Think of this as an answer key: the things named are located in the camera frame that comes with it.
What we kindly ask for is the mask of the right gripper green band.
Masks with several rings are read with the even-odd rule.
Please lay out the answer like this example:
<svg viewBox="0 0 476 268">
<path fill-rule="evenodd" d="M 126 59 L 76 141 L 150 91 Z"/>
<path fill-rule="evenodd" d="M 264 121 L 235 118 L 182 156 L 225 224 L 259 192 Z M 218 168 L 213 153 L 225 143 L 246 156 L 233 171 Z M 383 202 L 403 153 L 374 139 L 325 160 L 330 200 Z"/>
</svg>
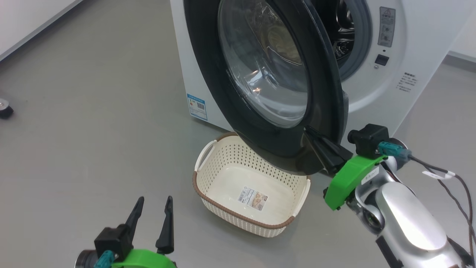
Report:
<svg viewBox="0 0 476 268">
<path fill-rule="evenodd" d="M 364 185 L 379 174 L 380 162 L 385 156 L 376 159 L 356 155 L 336 144 L 312 127 L 305 128 L 305 137 L 329 175 L 335 175 L 335 166 L 343 166 L 332 178 L 325 195 L 325 202 L 333 211 L 344 205 L 351 192 Z"/>
</svg>

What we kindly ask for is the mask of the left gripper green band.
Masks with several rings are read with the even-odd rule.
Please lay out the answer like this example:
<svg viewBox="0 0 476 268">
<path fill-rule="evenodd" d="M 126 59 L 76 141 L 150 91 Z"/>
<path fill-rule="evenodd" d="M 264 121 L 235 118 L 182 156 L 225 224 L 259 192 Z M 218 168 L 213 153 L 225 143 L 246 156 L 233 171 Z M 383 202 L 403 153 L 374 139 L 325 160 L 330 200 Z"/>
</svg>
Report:
<svg viewBox="0 0 476 268">
<path fill-rule="evenodd" d="M 138 219 L 142 215 L 145 197 L 140 197 L 125 222 L 129 238 L 133 239 Z M 175 263 L 166 255 L 174 252 L 174 211 L 173 197 L 165 203 L 165 219 L 160 236 L 156 241 L 157 253 L 148 249 L 133 249 L 124 261 L 112 263 L 113 268 L 175 268 Z"/>
</svg>

